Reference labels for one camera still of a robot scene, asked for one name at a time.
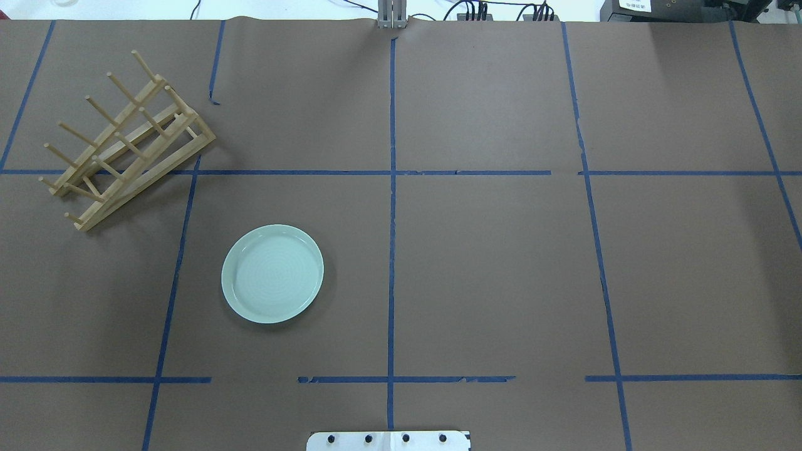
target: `gray tabletop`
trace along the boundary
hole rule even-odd
[[[0,449],[798,449],[802,29],[0,22]],[[81,233],[52,197],[147,79],[217,134]],[[110,176],[99,176],[103,179]],[[219,273],[321,248],[276,325]]]

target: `wire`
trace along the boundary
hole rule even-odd
[[[368,8],[367,6],[360,5],[357,2],[352,2],[351,0],[342,0],[342,1],[345,2],[345,3],[350,3],[351,5],[354,5],[354,6],[358,6],[358,7],[362,8],[362,9],[364,9],[364,10],[369,10],[369,11],[374,12],[376,14],[379,13],[377,10],[374,10],[373,8]]]
[[[433,21],[437,22],[437,19],[436,19],[436,18],[433,18],[433,17],[432,17],[432,16],[430,16],[429,14],[418,13],[418,14],[413,14],[413,15],[411,15],[411,16],[409,16],[409,17],[417,17],[417,16],[428,17],[428,18],[430,18],[431,20],[433,20]]]
[[[448,15],[456,8],[460,3],[465,3],[465,18],[468,19],[468,7],[470,6],[471,14],[475,14],[476,10],[474,9],[475,6],[473,5],[473,0],[459,0],[457,3],[454,3],[451,8],[448,8],[446,15],[443,16],[443,20],[448,18]]]
[[[189,13],[189,20],[192,20],[193,15],[195,15],[195,11],[197,11],[198,8],[200,8],[200,7],[201,7],[201,0],[198,0],[198,3],[196,3],[195,7],[192,8],[192,12]]]
[[[537,14],[537,5],[535,5],[534,3],[529,3],[528,5],[526,5],[526,6],[524,6],[523,8],[520,9],[520,13],[518,13],[518,17],[515,18],[516,22],[518,22],[520,20],[520,17],[524,15],[524,11],[526,11],[526,8],[529,8],[530,6],[535,9],[534,14]]]

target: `white background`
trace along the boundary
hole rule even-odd
[[[376,0],[355,1],[376,9]],[[596,22],[603,1],[550,0],[549,5],[563,21]],[[0,10],[18,19],[186,19],[195,3],[196,0],[0,0]],[[451,5],[449,0],[407,0],[407,13],[426,13],[441,20]],[[464,4],[455,9],[459,12],[464,10]],[[494,20],[515,20],[518,11],[520,6],[490,5],[488,9]],[[376,18],[374,13],[340,0],[202,0],[197,18],[236,16],[270,19]],[[774,4],[759,20],[762,23],[796,23],[793,13],[778,10]]]

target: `round plate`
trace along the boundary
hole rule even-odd
[[[304,311],[323,283],[323,256],[312,237],[291,225],[264,225],[225,256],[223,295],[241,317],[280,323]]]

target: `wooden peg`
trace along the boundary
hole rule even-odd
[[[145,71],[146,74],[148,74],[148,77],[150,77],[151,80],[156,81],[156,74],[154,74],[153,71],[150,70],[150,67],[148,67],[148,65],[145,63],[145,60],[142,59],[140,53],[136,50],[132,50],[131,54],[134,55],[134,58],[136,58],[136,62],[139,63],[140,66],[142,66],[142,69]]]
[[[47,180],[45,177],[40,177],[40,178],[38,178],[37,180],[41,181],[43,184],[45,184],[45,185],[47,185],[47,186],[51,187],[52,189],[57,189],[57,188],[55,187],[55,185],[53,185],[53,182],[51,182],[51,181]]]
[[[83,224],[83,221],[80,217],[75,216],[74,214],[65,213],[64,217],[73,221],[75,224]]]
[[[77,186],[75,186],[73,184],[65,183],[64,186],[67,187],[67,189],[69,189],[70,191],[72,191],[74,193],[78,193],[78,194],[80,194],[81,196],[84,196],[84,197],[89,197],[93,201],[96,201],[96,202],[105,202],[106,201],[101,196],[98,196],[97,194],[94,194],[94,193],[90,193],[87,190],[81,189],[81,188],[79,188],[79,187],[77,187]]]
[[[73,127],[70,127],[69,125],[63,123],[62,121],[58,122],[58,126],[63,128],[64,130],[67,130],[68,132],[72,133],[77,138],[79,138],[81,141],[89,144],[90,146],[92,146],[94,148],[97,148],[97,144],[95,144],[95,142],[93,140],[90,140],[89,138],[85,137],[82,133],[78,132]]]
[[[128,138],[125,137],[125,135],[123,135],[120,132],[116,132],[114,134],[114,137],[117,138],[121,143],[125,144],[125,147],[127,147],[128,150],[130,150],[131,152],[134,152],[134,154],[137,155],[139,158],[145,158],[145,154],[142,153],[138,148],[136,148],[136,146],[131,141],[129,141]]]
[[[114,168],[112,168],[112,167],[111,167],[111,166],[110,166],[110,165],[109,165],[107,162],[105,162],[105,161],[103,161],[103,160],[99,159],[97,155],[95,155],[95,156],[93,156],[93,157],[92,157],[92,161],[94,161],[95,163],[97,163],[98,165],[100,165],[100,167],[101,167],[101,168],[103,168],[103,169],[106,169],[106,170],[108,171],[108,173],[110,173],[112,176],[114,176],[114,177],[117,177],[117,178],[119,178],[120,180],[125,180],[125,177],[123,176],[123,174],[121,174],[121,173],[118,173],[118,172],[117,172],[117,171],[116,171]]]
[[[180,109],[182,112],[188,112],[188,111],[191,109],[191,108],[189,107],[189,105],[187,105],[187,104],[186,104],[186,102],[184,102],[184,99],[181,99],[181,98],[178,96],[178,94],[176,94],[176,90],[172,89],[172,87],[170,87],[170,85],[167,85],[167,86],[165,86],[165,87],[164,87],[164,90],[165,90],[165,91],[166,91],[166,92],[167,92],[167,93],[170,95],[170,97],[172,97],[172,102],[173,102],[174,104],[176,104],[176,106],[177,106],[177,107],[178,107],[178,108],[179,108],[179,109]]]
[[[108,114],[108,113],[106,112],[106,110],[104,110],[104,109],[103,109],[103,107],[101,107],[100,105],[98,105],[98,103],[97,103],[97,102],[95,102],[95,99],[92,99],[92,98],[91,98],[89,95],[87,95],[86,97],[84,97],[84,99],[86,99],[86,100],[87,100],[87,102],[89,102],[89,104],[90,104],[91,106],[95,107],[95,110],[97,110],[97,111],[98,111],[98,113],[100,113],[100,115],[101,115],[101,116],[103,116],[103,117],[104,117],[104,118],[105,118],[107,121],[109,121],[109,123],[111,123],[111,125],[114,125],[115,127],[119,125],[119,124],[117,123],[117,121],[116,121],[116,120],[114,120],[114,118],[113,118],[113,117],[111,117],[111,115],[110,115],[110,114]]]
[[[92,191],[92,194],[95,194],[96,196],[100,195],[100,191],[98,191],[95,184],[92,183],[91,180],[89,180],[89,177],[83,176],[83,183],[87,184],[87,187],[89,188],[90,191]]]
[[[53,152],[53,154],[56,155],[58,158],[61,158],[62,160],[64,160],[64,162],[67,163],[68,165],[70,165],[71,167],[73,167],[73,168],[77,168],[78,167],[78,165],[76,165],[73,160],[70,160],[66,155],[61,153],[60,150],[58,150],[57,148],[51,146],[50,143],[45,143],[45,148],[47,150]]]
[[[128,97],[128,100],[130,100],[132,104],[134,105],[140,104],[139,102],[136,101],[134,95],[131,92],[129,92],[128,89],[125,88],[125,86],[123,86],[123,84],[117,79],[117,77],[114,76],[114,74],[112,74],[111,72],[106,72],[106,76],[119,88],[119,90],[123,93],[123,95]]]
[[[154,129],[155,129],[155,130],[156,130],[156,131],[157,131],[157,132],[158,132],[160,135],[164,136],[165,138],[167,138],[167,137],[168,137],[168,136],[167,136],[167,133],[164,131],[164,129],[163,129],[163,128],[162,128],[162,127],[159,125],[159,123],[158,123],[158,122],[156,122],[156,120],[155,120],[155,119],[153,119],[153,116],[151,116],[151,115],[150,115],[150,113],[149,113],[147,110],[145,110],[145,108],[144,108],[144,107],[140,107],[140,113],[142,113],[142,116],[145,116],[145,119],[147,119],[147,120],[148,120],[148,122],[150,122],[150,123],[151,123],[151,125],[153,126],[153,128],[154,128]]]

